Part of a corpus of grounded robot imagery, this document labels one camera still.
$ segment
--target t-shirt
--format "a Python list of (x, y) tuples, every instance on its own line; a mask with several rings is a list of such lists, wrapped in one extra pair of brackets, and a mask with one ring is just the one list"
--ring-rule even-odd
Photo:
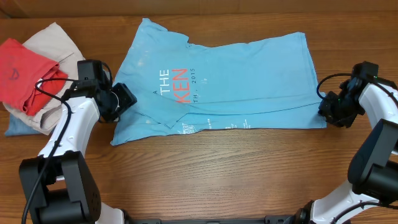
[(202, 129), (324, 128), (303, 33), (205, 47), (143, 19), (116, 75), (137, 103), (112, 144)]

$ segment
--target white plastic casing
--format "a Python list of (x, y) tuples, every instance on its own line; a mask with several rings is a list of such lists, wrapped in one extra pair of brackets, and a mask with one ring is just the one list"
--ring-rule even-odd
[[(355, 194), (352, 191), (352, 188), (352, 184), (346, 180), (337, 189), (332, 191), (332, 193), (323, 199), (316, 200), (312, 204), (311, 208), (311, 221), (315, 222), (316, 224), (329, 224), (333, 221), (333, 218), (353, 205), (356, 205), (360, 202), (378, 202), (377, 199), (369, 197), (365, 194)], [(337, 224), (341, 224), (371, 207), (373, 206), (367, 205), (364, 207), (364, 209), (357, 208), (340, 218), (337, 221)]]
[[(398, 91), (382, 85), (389, 92), (398, 98)], [(375, 127), (380, 119), (386, 119), (398, 123), (398, 108), (394, 101), (379, 87), (368, 84), (359, 97), (359, 104), (365, 109), (372, 128)]]
[[(54, 156), (61, 156), (67, 151), (81, 151), (83, 156), (86, 152), (87, 142), (93, 129), (94, 124), (100, 117), (97, 104), (92, 98), (85, 96), (70, 98), (67, 103), (72, 109), (72, 116), (65, 134), (62, 137), (59, 147), (55, 151)], [(54, 142), (67, 120), (68, 111), (65, 105), (62, 105), (62, 116), (55, 127), (54, 132), (47, 145), (40, 151), (39, 156), (48, 157)]]
[(117, 208), (111, 208), (105, 203), (101, 204), (101, 216), (95, 224), (124, 224), (123, 212)]

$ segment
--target table surface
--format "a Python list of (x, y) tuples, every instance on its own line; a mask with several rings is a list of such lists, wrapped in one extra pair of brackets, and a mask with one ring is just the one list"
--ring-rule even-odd
[[(396, 12), (151, 16), (154, 22), (209, 47), (304, 32), (318, 79), (350, 72), (367, 60), (379, 76), (398, 82)], [(116, 73), (142, 17), (0, 19), (0, 42), (24, 42), (52, 22), (61, 25), (86, 58)], [(338, 91), (337, 77), (323, 91)], [(0, 110), (0, 133), (9, 114)], [(293, 214), (346, 180), (348, 165), (371, 131), (360, 116), (349, 128), (202, 131), (151, 137), (118, 147), (114, 124), (96, 124), (86, 161), (108, 205), (134, 218), (163, 220), (255, 218)], [(21, 160), (35, 157), (49, 137), (0, 134), (0, 223), (19, 223), (25, 198)], [(372, 208), (353, 223), (394, 223), (398, 212)]]

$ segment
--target red cloth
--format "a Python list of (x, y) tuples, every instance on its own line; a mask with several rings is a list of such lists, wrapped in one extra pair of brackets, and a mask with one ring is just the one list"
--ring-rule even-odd
[[(35, 89), (39, 79), (68, 78), (59, 70), (59, 63), (26, 49), (14, 39), (0, 45), (0, 101), (25, 112), (29, 116), (39, 112), (51, 97)], [(40, 88), (53, 95), (65, 81), (44, 82)]]

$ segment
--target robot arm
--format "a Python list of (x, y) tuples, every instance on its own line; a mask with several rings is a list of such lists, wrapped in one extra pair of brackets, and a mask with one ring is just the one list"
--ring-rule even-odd
[[(353, 111), (359, 114), (365, 111), (373, 130), (351, 161), (348, 180), (331, 194), (312, 204), (310, 221), (316, 224), (332, 223), (339, 214), (357, 204), (375, 202), (388, 205), (398, 200), (398, 165), (389, 160), (392, 153), (397, 154), (398, 107), (385, 91), (366, 81), (368, 78), (377, 80), (377, 65), (364, 62), (356, 65), (353, 73), (354, 77), (341, 86), (342, 91), (337, 100), (333, 97), (336, 96), (333, 92), (328, 94), (329, 98), (323, 100), (320, 114), (329, 115), (329, 121), (338, 124), (337, 126), (342, 124), (340, 121), (350, 126), (350, 123), (344, 123), (347, 121), (345, 118), (355, 117), (356, 113)], [(355, 77), (364, 77), (362, 83), (358, 83), (359, 80)], [(392, 93), (394, 98), (398, 97), (395, 84), (387, 80), (382, 80), (382, 83), (380, 85)], [(355, 208), (336, 223), (344, 223), (371, 207), (374, 205)]]
[[(31, 198), (27, 207), (34, 224), (91, 223), (97, 221), (101, 213), (109, 212), (116, 214), (114, 219), (122, 218), (120, 210), (101, 203), (100, 192), (84, 160), (94, 124), (118, 120), (119, 115), (137, 101), (126, 85), (112, 86), (110, 70), (108, 73), (103, 66), (108, 67), (97, 60), (78, 62), (79, 79), (62, 96), (72, 112), (70, 122), (67, 123), (68, 108), (62, 105), (62, 116), (47, 145), (38, 157), (23, 160), (19, 167), (26, 199)], [(50, 156), (65, 125), (58, 148)], [(49, 161), (46, 169), (43, 168), (45, 161)], [(49, 191), (47, 186), (57, 180), (65, 180), (67, 187)]]

